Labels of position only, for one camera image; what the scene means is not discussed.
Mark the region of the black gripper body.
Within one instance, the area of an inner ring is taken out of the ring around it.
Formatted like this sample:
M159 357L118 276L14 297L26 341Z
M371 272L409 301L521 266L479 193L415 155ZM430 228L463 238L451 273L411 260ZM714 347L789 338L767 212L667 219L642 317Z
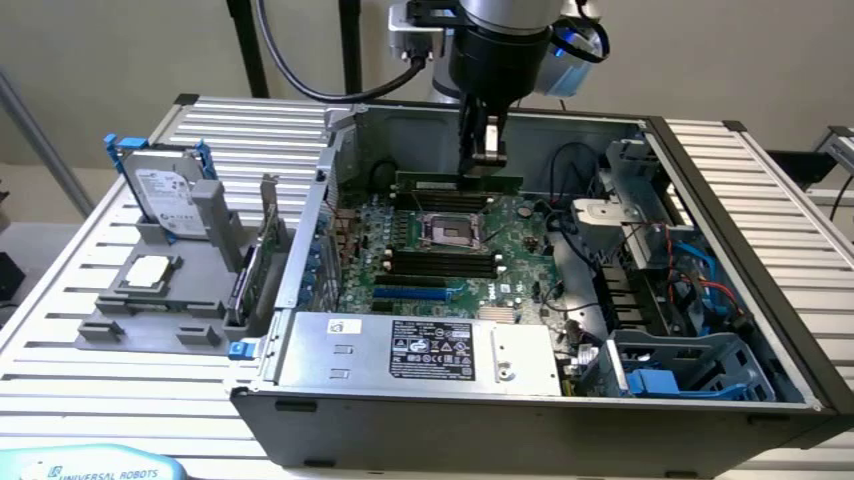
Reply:
M550 28L530 35L502 34L481 27L457 29L449 68L462 104L507 108L527 96L550 39Z

